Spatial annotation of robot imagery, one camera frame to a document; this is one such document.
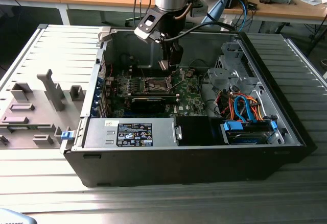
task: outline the wire bundle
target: wire bundle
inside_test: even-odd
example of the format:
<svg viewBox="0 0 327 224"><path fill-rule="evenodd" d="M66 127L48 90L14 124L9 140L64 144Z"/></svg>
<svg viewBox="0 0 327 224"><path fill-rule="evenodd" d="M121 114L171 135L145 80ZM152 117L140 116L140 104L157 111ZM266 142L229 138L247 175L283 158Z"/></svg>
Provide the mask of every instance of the wire bundle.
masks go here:
<svg viewBox="0 0 327 224"><path fill-rule="evenodd" d="M220 98L221 98L221 94L219 94L217 96L217 98L216 98L216 100L214 102L216 105L218 104L218 101L219 101ZM249 107L248 108L250 108L250 110L251 110L251 111L249 111L248 108L245 105L245 109L247 110L249 119L254 119L255 118L256 120L262 121L263 118L261 116L261 111L260 111L260 105L261 104L256 99L254 99L252 96L247 96L247 95L242 94L242 93L231 93L229 95L229 97L228 97L228 106L226 106L222 110L220 115L223 116L225 119L231 119L231 120L235 120L236 117L238 117L240 119L238 121L246 122L246 119L241 114L243 112L239 113L238 112L238 106L237 106L238 101L246 103L245 100L247 100L249 102Z"/></svg>

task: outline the slotted metal surface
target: slotted metal surface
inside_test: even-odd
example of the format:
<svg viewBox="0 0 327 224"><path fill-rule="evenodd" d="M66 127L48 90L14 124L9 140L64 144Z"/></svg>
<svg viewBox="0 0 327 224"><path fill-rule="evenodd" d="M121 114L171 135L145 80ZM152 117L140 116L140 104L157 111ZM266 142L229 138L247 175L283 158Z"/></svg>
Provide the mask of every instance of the slotted metal surface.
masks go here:
<svg viewBox="0 0 327 224"><path fill-rule="evenodd" d="M273 49L264 44L260 48ZM290 53L287 45L276 48ZM288 79L280 73L290 71L309 73L301 66L269 68L277 79ZM290 102L310 104L306 97L311 95L324 101L322 87L293 85L283 90ZM39 224L327 223L327 132L318 125L327 111L296 112L309 129L318 126L311 131L318 149L265 181L87 188L59 150L2 150L0 208L26 213Z"/></svg>
<svg viewBox="0 0 327 224"><path fill-rule="evenodd" d="M326 142L325 81L290 40L272 34L247 36L314 142Z"/></svg>

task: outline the floor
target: floor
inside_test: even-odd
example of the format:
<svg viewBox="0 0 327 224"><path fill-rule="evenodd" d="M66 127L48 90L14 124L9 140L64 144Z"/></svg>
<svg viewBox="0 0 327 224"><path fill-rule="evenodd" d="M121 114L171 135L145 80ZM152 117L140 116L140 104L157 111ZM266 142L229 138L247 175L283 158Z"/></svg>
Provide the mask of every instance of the floor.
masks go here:
<svg viewBox="0 0 327 224"><path fill-rule="evenodd" d="M13 17L8 17L5 14L0 19L0 50L2 54L0 60L0 77L4 75L4 69L10 67L39 23L61 24L59 12L55 9L14 7L12 10L14 13ZM101 21L105 19L112 26L122 27L125 23L124 19L131 17L130 14L105 12L101 18L99 12L70 10L69 18L76 25L103 25ZM275 23L266 22L260 31L262 33L268 33L273 31L275 26ZM311 41L309 36L312 35L303 24L285 26L281 34L284 37L291 38L302 52L307 50ZM309 56L309 60L321 74L325 73L320 65L320 61L327 58L326 44L327 40L322 40Z"/></svg>

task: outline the side panel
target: side panel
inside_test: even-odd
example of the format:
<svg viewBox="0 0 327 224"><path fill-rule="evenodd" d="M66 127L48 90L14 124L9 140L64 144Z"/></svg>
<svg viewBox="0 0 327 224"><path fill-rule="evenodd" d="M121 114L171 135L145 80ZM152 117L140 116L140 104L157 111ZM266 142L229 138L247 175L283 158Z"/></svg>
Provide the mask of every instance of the side panel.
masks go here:
<svg viewBox="0 0 327 224"><path fill-rule="evenodd" d="M96 151L64 154L87 187L263 180L303 157L301 147Z"/></svg>

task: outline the blue latch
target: blue latch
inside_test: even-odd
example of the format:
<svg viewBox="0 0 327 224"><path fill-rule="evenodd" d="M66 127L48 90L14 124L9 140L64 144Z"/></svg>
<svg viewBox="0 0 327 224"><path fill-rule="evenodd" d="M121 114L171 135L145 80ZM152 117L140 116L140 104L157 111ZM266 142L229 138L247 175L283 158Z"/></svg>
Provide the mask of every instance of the blue latch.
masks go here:
<svg viewBox="0 0 327 224"><path fill-rule="evenodd" d="M242 131L243 126L242 123L239 121L226 121L224 123L224 130L225 131Z"/></svg>
<svg viewBox="0 0 327 224"><path fill-rule="evenodd" d="M62 140L74 140L74 132L73 131L64 131L61 133Z"/></svg>
<svg viewBox="0 0 327 224"><path fill-rule="evenodd" d="M276 124L275 121L270 122L270 125L271 125L273 130L277 130L277 124Z"/></svg>

